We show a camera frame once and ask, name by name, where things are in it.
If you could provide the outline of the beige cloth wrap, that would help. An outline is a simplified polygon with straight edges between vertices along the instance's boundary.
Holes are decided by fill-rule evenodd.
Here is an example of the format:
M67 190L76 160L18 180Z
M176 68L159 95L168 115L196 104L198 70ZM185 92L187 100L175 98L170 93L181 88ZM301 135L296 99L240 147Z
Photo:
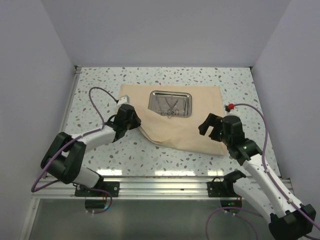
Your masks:
M148 108L153 91L187 93L192 97L189 117L168 118ZM218 86L138 85L123 84L119 96L129 96L129 103L141 119L139 130L152 143L164 147L224 156L227 148L222 142L213 141L208 134L200 135L198 127L210 113L224 115L224 104Z

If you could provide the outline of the steel instrument tray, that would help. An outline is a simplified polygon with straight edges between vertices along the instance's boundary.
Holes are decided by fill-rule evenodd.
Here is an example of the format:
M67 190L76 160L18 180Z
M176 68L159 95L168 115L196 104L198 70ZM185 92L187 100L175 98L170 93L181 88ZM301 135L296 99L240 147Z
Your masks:
M192 114L192 95L186 92L152 91L148 109L168 118L188 118Z

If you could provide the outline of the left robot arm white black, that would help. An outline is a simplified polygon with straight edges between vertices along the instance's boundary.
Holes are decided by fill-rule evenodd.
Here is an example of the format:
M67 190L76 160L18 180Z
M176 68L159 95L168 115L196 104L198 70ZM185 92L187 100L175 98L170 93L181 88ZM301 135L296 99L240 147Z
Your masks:
M53 140L40 167L44 173L49 173L64 184L86 186L92 196L103 193L102 176L97 172L82 166L86 153L102 146L118 141L128 130L141 125L135 108L122 104L100 128L81 134L60 132Z

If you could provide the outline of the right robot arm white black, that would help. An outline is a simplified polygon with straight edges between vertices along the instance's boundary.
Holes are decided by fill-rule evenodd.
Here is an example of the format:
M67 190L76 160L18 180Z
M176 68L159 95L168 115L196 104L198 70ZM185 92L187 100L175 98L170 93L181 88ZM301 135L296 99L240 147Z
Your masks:
M270 169L263 152L255 141L247 138L240 118L210 113L198 127L205 135L212 127L209 138L226 145L229 155L255 180L250 186L246 175L235 170L223 180L207 182L209 197L242 197L262 216L276 240L297 240L307 236L315 227L316 210L311 204L302 203Z

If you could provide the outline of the steel surgical scissors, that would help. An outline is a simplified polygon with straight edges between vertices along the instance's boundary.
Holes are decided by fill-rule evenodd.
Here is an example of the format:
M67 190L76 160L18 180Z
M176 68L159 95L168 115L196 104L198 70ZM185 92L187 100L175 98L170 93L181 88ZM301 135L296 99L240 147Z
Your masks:
M170 99L165 98L168 109L166 110L166 116L170 119L174 116L178 116L180 114L179 109L177 108L177 104L179 99Z

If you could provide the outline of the aluminium front rail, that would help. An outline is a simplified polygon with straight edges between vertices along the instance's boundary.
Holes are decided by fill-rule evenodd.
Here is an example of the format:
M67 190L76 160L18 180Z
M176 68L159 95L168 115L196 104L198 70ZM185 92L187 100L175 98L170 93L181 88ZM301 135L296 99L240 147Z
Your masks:
M119 182L116 200L207 200L207 182L223 179L222 176L158 176L158 177L106 177L105 182ZM32 193L37 199L76 199L72 184L54 183Z

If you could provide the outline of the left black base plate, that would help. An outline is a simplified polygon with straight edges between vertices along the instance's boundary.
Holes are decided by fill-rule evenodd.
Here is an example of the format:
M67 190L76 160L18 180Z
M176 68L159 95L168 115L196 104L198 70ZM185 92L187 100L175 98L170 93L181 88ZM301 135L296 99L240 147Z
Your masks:
M118 181L100 181L94 187L78 185L74 195L76 197L106 197L108 192L112 197L118 197L120 183Z

